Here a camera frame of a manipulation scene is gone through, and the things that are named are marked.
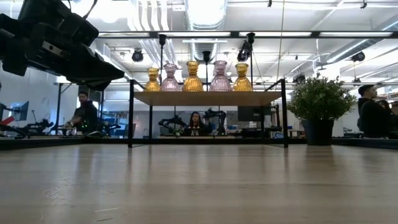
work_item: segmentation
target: white ceiling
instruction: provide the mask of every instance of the white ceiling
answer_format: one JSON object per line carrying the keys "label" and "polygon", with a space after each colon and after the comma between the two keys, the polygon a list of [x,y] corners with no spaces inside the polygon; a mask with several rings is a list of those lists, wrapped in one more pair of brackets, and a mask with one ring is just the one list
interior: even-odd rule
{"label": "white ceiling", "polygon": [[[72,11],[85,12],[85,8],[90,6],[92,0],[81,0],[83,4],[72,4]],[[253,0],[229,0],[226,11],[224,30],[281,30],[282,27],[282,1],[272,1],[272,7],[267,7],[268,1]],[[366,9],[360,9],[362,0],[286,0],[283,30],[374,30],[379,24],[387,21],[393,16],[398,15],[398,1],[396,0],[372,0],[367,1]],[[168,0],[167,22],[172,30],[186,30],[185,11],[182,0]],[[127,16],[129,11],[129,1],[110,1],[100,0],[97,8],[92,12],[89,21],[100,31],[125,30],[128,31]],[[149,13],[148,21],[150,24],[151,1],[148,1]],[[0,12],[16,18],[21,8],[20,1],[0,1]],[[105,23],[102,17],[119,17],[114,23]],[[160,23],[160,10],[158,11],[158,22]],[[236,76],[234,65],[236,64],[236,52],[242,44],[242,39],[227,39],[227,43],[219,44],[217,59],[228,61],[228,71],[232,72],[232,77]],[[353,40],[348,39],[320,39],[319,53],[332,53]],[[186,75],[186,62],[191,59],[188,44],[182,43],[180,39],[172,40],[178,64],[182,66],[182,75]],[[140,82],[146,82],[146,68],[154,63],[144,54],[144,60],[134,63],[131,54],[134,48],[142,48],[138,40],[115,40],[98,39],[97,47],[106,44],[113,53],[111,59],[119,62],[134,78]],[[373,45],[363,52],[366,55],[365,61],[356,64],[355,72],[357,75],[377,71],[380,68],[396,63],[398,53],[394,49],[398,48],[398,40],[390,39]],[[278,66],[278,54],[284,56]],[[263,77],[264,81],[273,82],[277,77],[291,78],[294,73],[290,73],[306,59],[314,58],[317,54],[315,39],[256,39],[254,43],[254,76],[258,82]],[[342,61],[336,65],[340,68],[341,78],[352,81],[354,70],[352,62]],[[308,66],[306,75],[313,73],[312,67]],[[397,75],[398,69],[380,73],[366,80],[367,82],[378,82],[384,77]]]}

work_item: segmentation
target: ceiling duct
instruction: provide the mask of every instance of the ceiling duct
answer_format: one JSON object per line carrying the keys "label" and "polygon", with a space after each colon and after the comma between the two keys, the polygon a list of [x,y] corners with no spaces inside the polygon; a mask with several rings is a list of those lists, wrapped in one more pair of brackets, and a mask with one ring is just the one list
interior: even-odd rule
{"label": "ceiling duct", "polygon": [[[383,22],[375,30],[383,31],[397,31],[398,30],[398,15],[393,16],[388,21]],[[345,45],[344,47],[338,49],[337,51],[331,53],[326,58],[326,63],[320,63],[319,65],[328,65],[331,63],[336,63],[351,57],[362,50],[382,41],[383,39],[364,39],[364,40],[354,40],[351,43]]]}
{"label": "ceiling duct", "polygon": [[[227,0],[184,0],[184,3],[188,30],[223,29]],[[192,43],[192,59],[202,61],[202,52],[205,50],[211,52],[210,60],[213,60],[217,53],[217,44]]]}

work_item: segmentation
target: ceiling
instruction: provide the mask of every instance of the ceiling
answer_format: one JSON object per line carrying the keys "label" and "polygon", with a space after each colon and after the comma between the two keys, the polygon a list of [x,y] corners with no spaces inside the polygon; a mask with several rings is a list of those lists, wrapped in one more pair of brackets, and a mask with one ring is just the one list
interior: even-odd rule
{"label": "ceiling", "polygon": [[[209,11],[213,4],[206,2],[212,1],[201,1],[203,7],[197,10],[202,10],[203,17],[208,17],[206,11]],[[143,1],[137,0],[137,2],[139,3],[138,21],[144,26],[142,20]],[[164,2],[167,2],[169,29],[187,30],[186,12],[182,0],[146,1],[149,28],[154,30],[151,21],[152,3],[156,3],[157,23],[161,24],[161,5]],[[267,7],[268,1],[229,0],[223,30],[252,30],[254,32],[256,30],[281,30],[283,23],[283,30],[367,31],[381,30],[380,25],[394,16],[398,21],[398,1],[372,0],[367,2],[368,6],[365,9],[360,9],[363,4],[362,0],[285,0],[285,3],[281,0],[273,0],[271,7]],[[78,4],[72,3],[72,11],[85,14],[91,3],[92,0],[81,0]],[[134,15],[131,6],[130,1],[100,0],[88,20],[100,31],[131,31],[127,24],[127,20]],[[0,1],[0,12],[13,18],[17,17],[20,8],[21,1]],[[317,55],[331,54],[352,41],[355,40],[319,39],[317,48],[316,39],[256,39],[253,43],[254,81],[274,82],[280,77],[287,77],[288,81],[291,81],[292,77],[300,72],[306,76],[313,75],[312,60],[323,62],[323,56],[319,59]],[[234,66],[237,63],[237,52],[242,42],[242,39],[225,39],[223,43],[218,44],[216,59],[228,62],[227,72],[232,73],[231,79],[237,77]],[[155,63],[146,54],[145,49],[143,49],[144,60],[142,62],[131,60],[134,49],[143,48],[139,40],[97,39],[95,45],[100,51],[103,49],[103,45],[108,46],[111,50],[111,60],[122,66],[122,69],[136,80],[140,82],[148,80],[146,69]],[[183,43],[182,39],[172,39],[172,46],[175,58],[182,69],[182,77],[186,77],[185,64],[192,58],[190,44]],[[379,82],[387,78],[391,81],[393,80],[391,77],[398,75],[398,67],[393,66],[394,63],[397,63],[398,51],[396,49],[398,49],[398,40],[386,39],[363,50],[366,58],[363,62],[356,62],[355,69],[353,69],[352,61],[342,60],[327,65],[327,69],[321,73],[331,75],[331,77],[333,73],[340,74],[341,79],[347,82],[351,82],[354,75],[363,75],[366,82]],[[200,68],[198,73],[204,81],[205,68]]]}

